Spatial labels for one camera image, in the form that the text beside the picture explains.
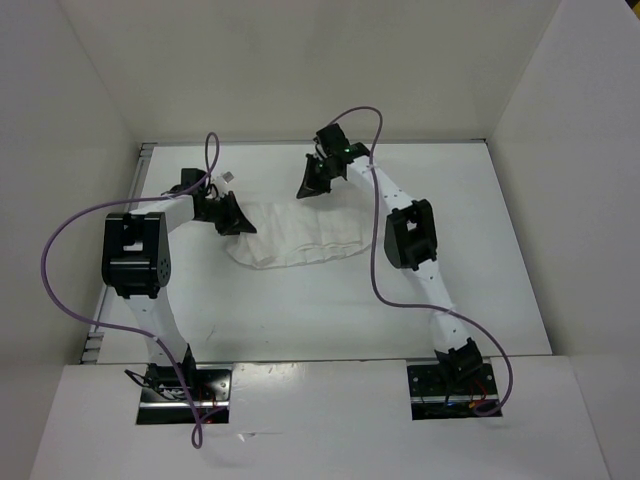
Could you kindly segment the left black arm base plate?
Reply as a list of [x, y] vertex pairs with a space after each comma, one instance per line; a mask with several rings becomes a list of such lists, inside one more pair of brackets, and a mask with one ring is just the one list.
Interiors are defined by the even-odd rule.
[[[187, 394], [175, 372], [169, 368], [162, 378], [150, 369], [145, 375], [125, 373], [141, 388], [137, 425], [193, 425]], [[227, 424], [230, 416], [232, 366], [200, 364], [187, 375], [187, 386], [193, 406], [204, 424]]]

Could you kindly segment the white pleated skirt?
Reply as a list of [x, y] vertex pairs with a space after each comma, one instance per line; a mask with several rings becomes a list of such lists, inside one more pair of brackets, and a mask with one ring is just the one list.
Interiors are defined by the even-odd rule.
[[244, 211], [257, 232], [234, 237], [226, 243], [226, 252], [238, 264], [255, 270], [341, 260], [371, 245], [372, 214], [362, 207], [251, 203]]

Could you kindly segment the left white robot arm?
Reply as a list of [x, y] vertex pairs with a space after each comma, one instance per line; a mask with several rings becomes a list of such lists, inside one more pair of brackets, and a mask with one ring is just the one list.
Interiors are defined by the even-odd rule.
[[104, 283], [124, 299], [145, 337], [146, 385], [164, 386], [180, 400], [197, 392], [200, 377], [168, 298], [172, 274], [169, 234], [191, 221], [211, 223], [221, 236], [257, 232], [232, 192], [218, 198], [205, 193], [182, 195], [108, 215], [101, 265]]

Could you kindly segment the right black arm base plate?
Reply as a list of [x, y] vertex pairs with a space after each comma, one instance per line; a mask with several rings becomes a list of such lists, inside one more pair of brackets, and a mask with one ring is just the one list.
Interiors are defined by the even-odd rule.
[[476, 418], [476, 408], [492, 410], [500, 401], [489, 362], [457, 386], [445, 384], [433, 361], [409, 363], [406, 370], [413, 421]]

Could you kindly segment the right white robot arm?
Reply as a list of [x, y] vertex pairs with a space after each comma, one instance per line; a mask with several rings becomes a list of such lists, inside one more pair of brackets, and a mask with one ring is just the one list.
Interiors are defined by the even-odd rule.
[[377, 209], [386, 215], [383, 250], [388, 262], [418, 288], [433, 312], [430, 328], [438, 361], [438, 380], [450, 393], [462, 392], [482, 366], [482, 356], [444, 284], [437, 261], [433, 208], [426, 199], [405, 193], [369, 160], [362, 143], [329, 147], [317, 144], [307, 163], [298, 199], [331, 192], [331, 182], [343, 178], [360, 190], [373, 191]]

